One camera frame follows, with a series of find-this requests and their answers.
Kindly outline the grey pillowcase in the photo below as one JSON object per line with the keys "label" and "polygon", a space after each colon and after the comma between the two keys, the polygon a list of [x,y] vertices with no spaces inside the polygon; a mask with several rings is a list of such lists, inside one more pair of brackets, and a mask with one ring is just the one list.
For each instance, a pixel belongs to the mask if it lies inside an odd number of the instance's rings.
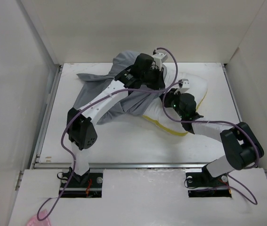
{"label": "grey pillowcase", "polygon": [[[119,53],[113,59],[113,66],[107,75],[78,73],[77,76],[82,82],[84,82],[84,85],[78,94],[73,107],[78,110],[91,102],[97,95],[107,88],[119,72],[128,66],[133,65],[139,54],[139,52],[131,50]],[[110,108],[97,123],[99,125],[108,123],[125,113],[129,113],[134,116],[143,115],[152,101],[160,95],[160,93],[130,92],[126,98],[122,99]]]}

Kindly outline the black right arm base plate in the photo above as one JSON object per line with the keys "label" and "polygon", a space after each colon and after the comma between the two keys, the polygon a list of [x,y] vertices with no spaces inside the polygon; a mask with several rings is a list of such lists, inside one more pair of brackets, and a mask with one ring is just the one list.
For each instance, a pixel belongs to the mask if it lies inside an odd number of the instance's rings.
{"label": "black right arm base plate", "polygon": [[226,174],[212,178],[202,172],[186,172],[184,183],[189,198],[232,197]]}

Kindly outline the white pillow yellow edge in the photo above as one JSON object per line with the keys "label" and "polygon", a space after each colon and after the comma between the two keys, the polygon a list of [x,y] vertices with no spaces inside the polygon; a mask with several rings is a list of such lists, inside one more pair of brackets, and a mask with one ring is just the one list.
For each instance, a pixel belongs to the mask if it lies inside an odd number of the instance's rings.
{"label": "white pillow yellow edge", "polygon": [[[198,107],[206,96],[208,82],[197,75],[185,72],[176,73],[175,70],[165,65],[162,67],[164,69],[165,86],[168,87],[173,81],[182,80],[183,87],[180,89],[181,93],[193,95]],[[162,108],[162,95],[149,104],[142,117],[172,135],[183,137],[188,134],[179,122],[174,122],[166,116]]]}

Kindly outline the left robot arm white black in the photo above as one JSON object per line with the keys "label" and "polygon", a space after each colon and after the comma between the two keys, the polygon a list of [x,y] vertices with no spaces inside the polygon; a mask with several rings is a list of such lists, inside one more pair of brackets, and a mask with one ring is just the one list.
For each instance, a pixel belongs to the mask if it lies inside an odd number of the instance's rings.
{"label": "left robot arm white black", "polygon": [[73,157],[79,159],[80,151],[84,156],[82,163],[75,163],[70,170],[76,186],[88,182],[87,149],[97,140],[94,126],[124,113],[143,115],[166,88],[162,65],[166,58],[166,54],[159,52],[148,55],[124,51],[113,59],[107,75],[78,74],[84,85],[67,113],[67,134]]}

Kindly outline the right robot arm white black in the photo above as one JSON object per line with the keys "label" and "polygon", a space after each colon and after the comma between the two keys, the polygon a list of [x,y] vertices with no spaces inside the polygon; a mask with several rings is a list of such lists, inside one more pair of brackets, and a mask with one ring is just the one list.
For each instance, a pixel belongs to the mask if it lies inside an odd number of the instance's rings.
{"label": "right robot arm white black", "polygon": [[219,141],[224,155],[202,167],[201,172],[187,173],[188,188],[217,187],[222,178],[234,170],[256,167],[264,150],[245,122],[233,124],[226,121],[209,121],[196,111],[195,97],[175,89],[161,96],[163,110],[172,108],[179,116],[177,122],[191,134]]}

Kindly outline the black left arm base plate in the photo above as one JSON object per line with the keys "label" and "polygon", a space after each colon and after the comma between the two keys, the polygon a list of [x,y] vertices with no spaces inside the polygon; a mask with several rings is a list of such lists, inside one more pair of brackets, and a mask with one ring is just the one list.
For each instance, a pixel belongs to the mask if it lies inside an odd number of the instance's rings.
{"label": "black left arm base plate", "polygon": [[65,191],[62,192],[67,183],[70,172],[59,172],[57,178],[60,180],[58,195],[61,198],[101,198],[103,185],[103,172],[87,172],[80,182],[72,177]]}

